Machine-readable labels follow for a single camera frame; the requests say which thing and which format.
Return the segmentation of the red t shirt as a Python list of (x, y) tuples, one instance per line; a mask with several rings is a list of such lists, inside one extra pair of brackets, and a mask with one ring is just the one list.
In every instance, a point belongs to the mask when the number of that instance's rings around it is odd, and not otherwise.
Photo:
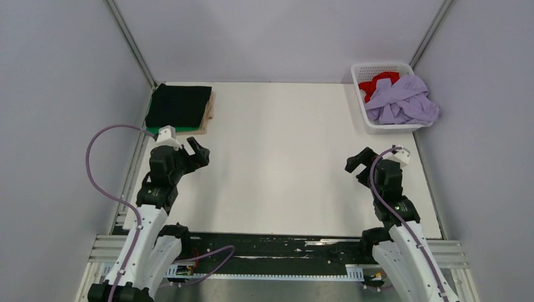
[(381, 72), (374, 76), (372, 80), (359, 83), (358, 88), (365, 93), (365, 103), (368, 103), (371, 100), (372, 95), (376, 91), (377, 82), (382, 79), (389, 79), (392, 84), (395, 84), (400, 79), (400, 74), (398, 72), (391, 71)]

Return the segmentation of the folded green t shirt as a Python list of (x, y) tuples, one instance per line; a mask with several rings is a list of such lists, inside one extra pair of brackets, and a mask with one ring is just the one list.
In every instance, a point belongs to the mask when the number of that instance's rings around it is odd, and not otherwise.
[[(153, 134), (158, 134), (162, 130), (169, 130), (171, 128), (172, 128), (171, 126), (147, 127), (146, 130)], [(206, 130), (204, 128), (195, 128), (195, 127), (173, 127), (173, 131), (177, 135), (201, 135), (201, 134), (206, 133)]]

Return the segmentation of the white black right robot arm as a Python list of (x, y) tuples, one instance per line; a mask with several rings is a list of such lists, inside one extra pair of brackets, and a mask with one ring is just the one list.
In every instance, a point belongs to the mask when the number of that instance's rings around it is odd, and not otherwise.
[(366, 147), (346, 161), (349, 173), (364, 166), (356, 179), (371, 191), (383, 224), (362, 233), (361, 257), (380, 265), (402, 301), (459, 301), (431, 252), (419, 213), (404, 194), (402, 168), (409, 157), (408, 149), (393, 145), (381, 154)]

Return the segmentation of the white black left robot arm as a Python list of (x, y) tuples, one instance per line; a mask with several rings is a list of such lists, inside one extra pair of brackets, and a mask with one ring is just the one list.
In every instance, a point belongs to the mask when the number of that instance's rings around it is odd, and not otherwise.
[(192, 154), (172, 135), (157, 135), (149, 171), (130, 207), (133, 225), (105, 280), (89, 288), (88, 301), (153, 301), (171, 263), (192, 254), (189, 229), (166, 223), (178, 197), (178, 182), (210, 162), (208, 148), (194, 137), (186, 141)]

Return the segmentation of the folded beige t shirt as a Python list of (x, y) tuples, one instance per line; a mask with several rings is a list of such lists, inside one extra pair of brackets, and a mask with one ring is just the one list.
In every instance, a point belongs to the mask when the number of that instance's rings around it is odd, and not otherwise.
[(205, 112), (202, 118), (202, 122), (200, 124), (199, 129), (197, 130), (176, 130), (177, 135), (203, 135), (207, 132), (207, 127), (209, 121), (211, 121), (214, 118), (213, 113), (213, 103), (215, 99), (215, 93), (211, 92), (210, 99), (207, 102), (207, 105), (205, 107)]

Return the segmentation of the lavender t shirt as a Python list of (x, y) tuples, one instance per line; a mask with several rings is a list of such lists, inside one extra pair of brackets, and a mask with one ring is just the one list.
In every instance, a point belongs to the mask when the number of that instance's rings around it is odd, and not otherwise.
[(380, 125), (420, 124), (437, 121), (441, 108), (429, 99), (429, 89), (417, 75), (406, 74), (392, 84), (377, 82), (377, 88), (364, 108), (368, 119)]

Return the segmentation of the white plastic laundry basket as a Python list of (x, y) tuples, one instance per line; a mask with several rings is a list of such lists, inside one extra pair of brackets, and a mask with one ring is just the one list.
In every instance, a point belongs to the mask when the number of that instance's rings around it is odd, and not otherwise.
[(398, 72), (400, 76), (406, 74), (414, 75), (414, 71), (409, 64), (403, 62), (371, 62), (356, 63), (350, 67), (353, 84), (356, 91), (356, 97), (360, 113), (362, 115), (363, 126), (369, 135), (401, 134), (412, 133), (418, 129), (426, 128), (420, 124), (401, 124), (401, 125), (380, 125), (370, 121), (364, 108), (364, 95), (361, 93), (359, 84), (361, 82), (371, 81), (372, 78), (381, 72)]

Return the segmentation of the black t shirt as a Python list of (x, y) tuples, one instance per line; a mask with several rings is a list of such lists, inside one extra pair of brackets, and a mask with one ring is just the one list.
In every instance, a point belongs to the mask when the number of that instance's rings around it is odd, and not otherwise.
[(161, 84), (151, 96), (145, 125), (148, 128), (199, 128), (211, 95), (210, 86)]

